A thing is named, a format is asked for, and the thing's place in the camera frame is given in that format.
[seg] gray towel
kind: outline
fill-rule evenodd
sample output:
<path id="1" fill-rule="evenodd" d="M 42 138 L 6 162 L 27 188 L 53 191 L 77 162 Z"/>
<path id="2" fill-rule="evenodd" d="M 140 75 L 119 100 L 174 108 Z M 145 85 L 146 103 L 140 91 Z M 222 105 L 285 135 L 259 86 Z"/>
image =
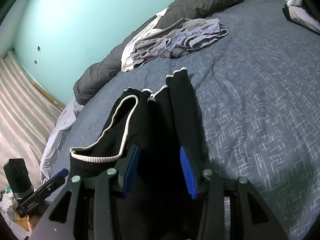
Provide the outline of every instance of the gray towel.
<path id="1" fill-rule="evenodd" d="M 227 30 L 224 28 L 223 32 L 221 32 L 220 26 L 222 25 L 219 24 L 218 19 L 190 20 L 182 18 L 160 33 L 138 41 L 134 46 L 134 51 L 131 53 L 131 57 L 134 61 L 133 65 L 135 67 L 142 66 L 146 62 L 159 56 L 160 49 L 165 48 L 167 44 L 175 47 L 169 49 L 169 53 L 164 53 L 164 51 L 161 50 L 162 57 L 166 57 L 166 55 L 169 55 L 170 57 L 172 57 L 172 55 L 179 55 L 181 57 L 187 54 L 181 53 L 181 50 L 179 50 L 179 53 L 176 53 L 176 51 L 170 53 L 171 50 L 176 48 L 182 48 L 187 51 L 200 49 L 210 45 L 216 41 L 218 37 L 228 34 Z"/>

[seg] gray cloth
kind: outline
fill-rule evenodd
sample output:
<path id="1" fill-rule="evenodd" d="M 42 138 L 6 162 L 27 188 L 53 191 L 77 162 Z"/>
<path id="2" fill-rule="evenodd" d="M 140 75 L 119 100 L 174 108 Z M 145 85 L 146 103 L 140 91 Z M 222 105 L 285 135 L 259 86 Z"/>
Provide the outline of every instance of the gray cloth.
<path id="1" fill-rule="evenodd" d="M 212 16 L 229 31 L 214 46 L 118 73 L 80 112 L 53 174 L 69 168 L 70 147 L 96 141 L 124 89 L 156 92 L 166 74 L 186 67 L 208 167 L 247 177 L 289 239 L 302 240 L 320 211 L 320 37 L 287 21 L 283 4 L 244 0 Z"/>
<path id="2" fill-rule="evenodd" d="M 227 35 L 226 29 L 223 30 L 223 35 L 221 36 Z M 134 46 L 134 51 L 131 53 L 133 66 L 142 66 L 153 58 L 158 57 L 160 49 L 183 48 L 186 51 L 197 50 L 213 43 L 218 36 L 220 36 L 218 19 L 180 19 L 160 33 L 138 41 Z"/>
<path id="3" fill-rule="evenodd" d="M 192 32 L 184 30 L 168 41 L 164 49 L 169 53 L 161 51 L 161 57 L 182 57 L 186 55 L 183 50 L 188 52 L 202 49 L 226 35 L 228 31 L 219 21 L 204 30 L 198 28 Z"/>

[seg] white plastic bag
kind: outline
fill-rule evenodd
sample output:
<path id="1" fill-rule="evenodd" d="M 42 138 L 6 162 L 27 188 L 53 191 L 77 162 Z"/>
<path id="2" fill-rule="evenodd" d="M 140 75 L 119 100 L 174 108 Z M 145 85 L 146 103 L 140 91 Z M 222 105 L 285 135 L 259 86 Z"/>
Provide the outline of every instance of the white plastic bag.
<path id="1" fill-rule="evenodd" d="M 7 216 L 15 221 L 16 219 L 16 208 L 18 206 L 17 200 L 13 196 L 13 192 L 10 188 L 7 188 L 7 191 L 3 194 L 2 200 L 0 202 L 0 208 L 3 213 L 6 213 Z"/>

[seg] bed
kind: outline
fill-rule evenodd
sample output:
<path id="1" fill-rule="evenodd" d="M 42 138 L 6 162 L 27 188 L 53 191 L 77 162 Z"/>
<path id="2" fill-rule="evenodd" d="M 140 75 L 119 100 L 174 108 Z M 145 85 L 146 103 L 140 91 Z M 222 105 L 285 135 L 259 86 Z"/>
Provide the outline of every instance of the bed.
<path id="1" fill-rule="evenodd" d="M 244 0 L 214 12 L 207 19 L 219 18 L 229 31 L 219 42 L 119 72 L 82 109 L 52 174 L 70 167 L 71 147 L 97 139 L 125 89 L 158 91 L 167 74 L 186 67 L 208 167 L 247 177 L 289 239 L 303 239 L 320 211 L 320 36 L 287 21 L 284 3 Z"/>

